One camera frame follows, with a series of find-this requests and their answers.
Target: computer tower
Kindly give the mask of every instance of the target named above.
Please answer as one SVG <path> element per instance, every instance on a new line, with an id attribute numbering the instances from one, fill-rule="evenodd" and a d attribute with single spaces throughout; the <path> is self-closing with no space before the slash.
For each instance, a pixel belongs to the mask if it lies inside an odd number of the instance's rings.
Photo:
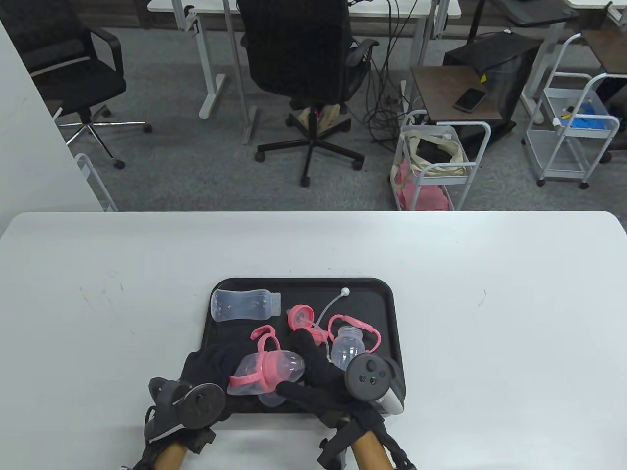
<path id="1" fill-rule="evenodd" d="M 474 42 L 444 55 L 444 65 L 472 67 L 488 90 L 489 97 L 497 104 L 503 119 L 490 123 L 490 143 L 516 126 L 512 115 L 541 44 L 542 41 L 536 39 L 501 31 L 477 36 Z M 460 138 L 465 147 L 468 146 L 469 158 L 476 156 L 482 133 L 472 128 L 461 129 Z"/>

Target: yellow object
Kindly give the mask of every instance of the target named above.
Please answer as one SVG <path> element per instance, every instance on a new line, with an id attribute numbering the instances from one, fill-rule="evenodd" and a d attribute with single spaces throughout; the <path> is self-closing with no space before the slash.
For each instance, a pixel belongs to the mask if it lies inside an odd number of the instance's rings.
<path id="1" fill-rule="evenodd" d="M 335 120 L 340 115 L 340 105 L 326 105 L 322 108 L 320 116 L 318 116 L 318 134 L 320 135 L 327 129 L 335 125 Z M 300 123 L 309 129 L 309 108 L 303 110 L 298 117 Z"/>

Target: black tray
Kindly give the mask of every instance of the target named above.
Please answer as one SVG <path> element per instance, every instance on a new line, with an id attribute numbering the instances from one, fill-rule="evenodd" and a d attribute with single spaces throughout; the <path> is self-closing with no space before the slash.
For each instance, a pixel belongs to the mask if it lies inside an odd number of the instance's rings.
<path id="1" fill-rule="evenodd" d="M 203 333 L 203 347 L 219 343 L 250 340 L 250 334 L 255 328 L 262 325 L 272 325 L 277 331 L 277 338 L 283 345 L 287 336 L 292 332 L 287 324 L 286 311 L 293 306 L 303 303 L 309 305 L 316 312 L 316 318 L 322 313 L 327 304 L 340 294 L 343 287 L 350 289 L 350 295 L 338 299 L 325 313 L 320 326 L 326 330 L 329 318 L 334 315 L 349 315 L 364 321 L 379 330 L 381 345 L 376 353 L 383 358 L 392 358 L 403 368 L 401 361 L 401 347 L 398 341 L 396 313 L 394 311 L 394 297 L 391 289 L 385 282 L 373 278 L 231 278 L 220 282 L 213 288 L 231 291 L 250 291 L 267 289 L 270 292 L 281 294 L 281 315 L 273 316 L 269 320 L 233 320 L 216 322 L 207 311 L 207 321 Z M 340 326 L 346 323 L 334 322 L 334 335 Z M 374 334 L 364 332 L 366 349 L 374 346 Z M 295 405 L 284 403 L 276 408 L 268 408 L 261 402 L 252 410 L 259 413 L 295 413 L 302 409 Z"/>

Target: white desk leg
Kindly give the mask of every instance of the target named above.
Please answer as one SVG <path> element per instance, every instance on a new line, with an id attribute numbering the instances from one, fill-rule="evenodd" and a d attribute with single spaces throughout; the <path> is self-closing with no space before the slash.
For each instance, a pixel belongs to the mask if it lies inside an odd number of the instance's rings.
<path id="1" fill-rule="evenodd" d="M 244 118 L 244 136 L 242 143 L 248 145 L 250 136 L 253 133 L 253 127 L 257 118 L 257 106 L 251 106 L 248 108 L 246 102 L 246 92 L 244 91 L 244 81 L 241 78 L 241 65 L 240 55 L 237 50 L 237 42 L 235 41 L 235 30 L 233 29 L 233 19 L 231 18 L 231 9 L 229 7 L 229 0 L 222 0 L 224 6 L 224 18 L 226 20 L 226 29 L 229 32 L 229 41 L 231 43 L 231 52 L 233 53 L 233 66 L 235 69 L 235 81 L 237 82 L 238 92 L 240 94 L 241 111 Z"/>
<path id="2" fill-rule="evenodd" d="M 421 52 L 424 45 L 424 30 L 426 28 L 426 23 L 426 18 L 419 18 L 416 22 L 416 30 L 414 31 L 414 37 L 411 40 L 407 79 L 401 80 L 401 106 L 403 107 L 404 114 L 411 111 L 414 105 L 414 77 L 411 73 L 411 67 L 414 65 L 421 65 L 421 62 L 424 60 L 424 58 L 421 57 Z"/>
<path id="3" fill-rule="evenodd" d="M 211 60 L 211 52 L 209 51 L 207 36 L 205 35 L 203 24 L 200 21 L 200 16 L 196 17 L 196 28 L 198 29 L 196 42 L 198 43 L 200 62 L 203 65 L 204 81 L 207 84 L 207 98 L 205 98 L 203 107 L 200 108 L 198 115 L 200 119 L 208 119 L 213 105 L 216 103 L 216 99 L 224 85 L 224 74 L 218 76 L 213 75 L 213 61 Z"/>
<path id="4" fill-rule="evenodd" d="M 529 117 L 534 116 L 536 106 L 534 95 L 537 92 L 538 87 L 540 87 L 540 82 L 544 77 L 544 72 L 549 67 L 557 42 L 562 36 L 564 25 L 565 23 L 555 23 L 549 26 L 544 42 L 540 46 L 538 55 L 535 57 L 534 65 L 531 68 L 531 74 L 529 75 L 529 80 L 527 80 L 527 83 L 520 94 L 520 101 L 527 110 Z M 535 116 L 534 122 L 536 124 L 542 124 L 543 121 L 544 117 L 542 116 L 542 113 L 538 113 Z"/>

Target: smartphone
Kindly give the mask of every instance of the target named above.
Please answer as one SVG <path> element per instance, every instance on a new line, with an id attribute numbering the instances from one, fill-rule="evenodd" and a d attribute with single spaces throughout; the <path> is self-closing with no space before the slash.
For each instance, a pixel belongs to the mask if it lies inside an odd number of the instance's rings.
<path id="1" fill-rule="evenodd" d="M 453 104 L 453 108 L 464 111 L 465 113 L 471 113 L 479 106 L 479 103 L 483 101 L 485 95 L 485 91 L 469 88 L 464 92 L 461 98 Z"/>

